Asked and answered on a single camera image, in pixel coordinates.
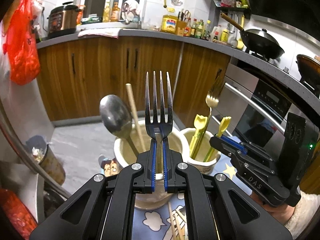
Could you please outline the right hand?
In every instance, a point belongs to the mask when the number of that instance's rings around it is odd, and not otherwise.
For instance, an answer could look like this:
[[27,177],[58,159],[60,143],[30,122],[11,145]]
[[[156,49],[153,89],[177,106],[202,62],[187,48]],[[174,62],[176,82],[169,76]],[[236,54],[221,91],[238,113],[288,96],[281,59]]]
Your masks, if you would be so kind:
[[250,197],[258,203],[264,210],[266,210],[273,218],[285,225],[292,217],[295,207],[291,207],[287,204],[281,204],[278,207],[272,207],[268,204],[264,204],[263,201],[254,192],[251,193]]

